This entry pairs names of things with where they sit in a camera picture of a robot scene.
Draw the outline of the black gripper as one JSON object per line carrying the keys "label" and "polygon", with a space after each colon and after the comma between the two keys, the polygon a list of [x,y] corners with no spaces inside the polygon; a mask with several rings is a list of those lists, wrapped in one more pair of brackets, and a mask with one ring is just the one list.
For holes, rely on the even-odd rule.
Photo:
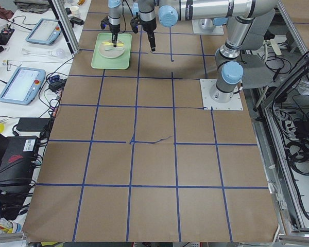
{"label": "black gripper", "polygon": [[157,28],[156,18],[151,21],[143,21],[141,17],[137,15],[136,17],[132,18],[130,21],[131,29],[134,33],[138,33],[139,26],[142,26],[142,29],[147,32],[148,41],[150,43],[151,51],[156,51],[156,41],[155,41],[155,34],[154,31]]}
{"label": "black gripper", "polygon": [[112,43],[117,43],[118,34],[121,28],[121,18],[120,17],[110,17],[106,16],[100,22],[100,27],[102,30],[109,26],[110,32],[112,33],[111,41]]}

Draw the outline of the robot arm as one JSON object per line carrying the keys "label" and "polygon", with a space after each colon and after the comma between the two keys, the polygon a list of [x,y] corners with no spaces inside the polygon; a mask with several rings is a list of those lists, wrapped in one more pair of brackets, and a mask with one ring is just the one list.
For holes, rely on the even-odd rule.
{"label": "robot arm", "polygon": [[162,26],[171,27],[178,21],[227,17],[228,34],[225,44],[219,49],[219,56],[234,60],[251,28],[253,20],[271,11],[277,1],[138,1],[139,11],[130,25],[134,33],[138,26],[148,34],[152,51],[156,50],[154,30],[158,19]]}
{"label": "robot arm", "polygon": [[108,8],[109,14],[101,20],[100,27],[104,30],[106,26],[109,26],[110,32],[112,33],[112,44],[114,47],[117,47],[118,34],[121,30],[122,1],[109,0]]}

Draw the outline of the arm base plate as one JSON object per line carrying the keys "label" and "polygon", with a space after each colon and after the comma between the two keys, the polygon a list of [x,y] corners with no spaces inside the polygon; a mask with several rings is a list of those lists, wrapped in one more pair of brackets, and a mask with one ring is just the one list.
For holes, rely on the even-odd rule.
{"label": "arm base plate", "polygon": [[193,34],[223,36],[222,26],[226,24],[227,20],[226,17],[192,20]]}
{"label": "arm base plate", "polygon": [[216,87],[216,79],[200,79],[203,107],[207,110],[242,111],[243,105],[237,85],[233,92],[223,93]]}

